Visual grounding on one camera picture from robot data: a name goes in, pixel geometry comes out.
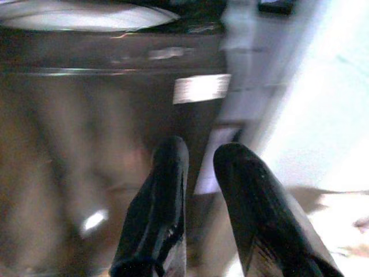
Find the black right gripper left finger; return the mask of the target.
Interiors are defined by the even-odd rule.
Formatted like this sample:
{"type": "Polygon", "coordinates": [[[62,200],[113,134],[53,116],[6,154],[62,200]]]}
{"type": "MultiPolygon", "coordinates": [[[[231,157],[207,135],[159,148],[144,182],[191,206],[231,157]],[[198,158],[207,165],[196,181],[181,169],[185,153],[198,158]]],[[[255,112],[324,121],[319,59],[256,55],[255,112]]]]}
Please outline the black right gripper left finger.
{"type": "Polygon", "coordinates": [[[185,276],[188,168],[182,138],[158,145],[152,169],[128,207],[110,276],[185,276]]]}

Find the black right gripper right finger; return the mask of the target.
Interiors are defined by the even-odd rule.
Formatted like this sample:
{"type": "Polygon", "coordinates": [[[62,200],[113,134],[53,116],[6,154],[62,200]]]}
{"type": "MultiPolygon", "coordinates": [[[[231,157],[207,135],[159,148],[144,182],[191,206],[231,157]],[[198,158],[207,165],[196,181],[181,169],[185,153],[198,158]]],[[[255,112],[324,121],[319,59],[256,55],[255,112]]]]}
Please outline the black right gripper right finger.
{"type": "Polygon", "coordinates": [[[342,276],[306,213],[259,156],[229,143],[215,151],[213,165],[245,276],[342,276]]]}

